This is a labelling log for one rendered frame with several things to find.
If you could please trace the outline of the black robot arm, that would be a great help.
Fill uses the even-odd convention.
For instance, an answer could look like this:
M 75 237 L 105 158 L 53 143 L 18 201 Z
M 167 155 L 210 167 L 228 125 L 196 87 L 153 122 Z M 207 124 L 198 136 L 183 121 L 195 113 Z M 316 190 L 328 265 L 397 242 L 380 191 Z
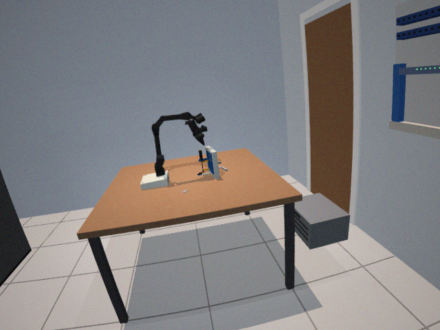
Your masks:
M 196 123 L 201 123 L 205 120 L 205 118 L 202 116 L 202 114 L 198 114 L 195 117 L 192 116 L 189 112 L 177 114 L 177 115 L 161 115 L 160 119 L 152 125 L 152 131 L 154 134 L 154 140 L 155 140 L 155 148 L 156 148 L 156 163 L 155 163 L 155 173 L 156 177 L 165 175 L 165 170 L 163 168 L 163 164 L 165 162 L 164 155 L 161 153 L 161 147 L 160 147 L 160 139 L 159 139 L 159 129 L 163 121 L 168 120 L 189 120 L 185 122 L 185 124 L 188 124 L 188 126 L 191 128 L 197 126 Z M 190 121 L 191 120 L 191 121 Z M 196 123 L 195 123 L 195 121 Z M 207 127 L 202 125 L 199 129 L 199 132 L 208 131 Z

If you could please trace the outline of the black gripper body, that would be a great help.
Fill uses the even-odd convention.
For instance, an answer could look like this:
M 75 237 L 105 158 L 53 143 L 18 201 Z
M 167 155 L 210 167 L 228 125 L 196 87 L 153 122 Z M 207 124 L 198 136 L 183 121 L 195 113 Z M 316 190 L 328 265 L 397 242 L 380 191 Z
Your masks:
M 204 134 L 202 132 L 199 132 L 199 127 L 195 126 L 193 128 L 191 128 L 190 130 L 192 131 L 192 135 L 194 137 L 196 137 L 197 140 L 201 139 L 202 137 L 204 137 Z

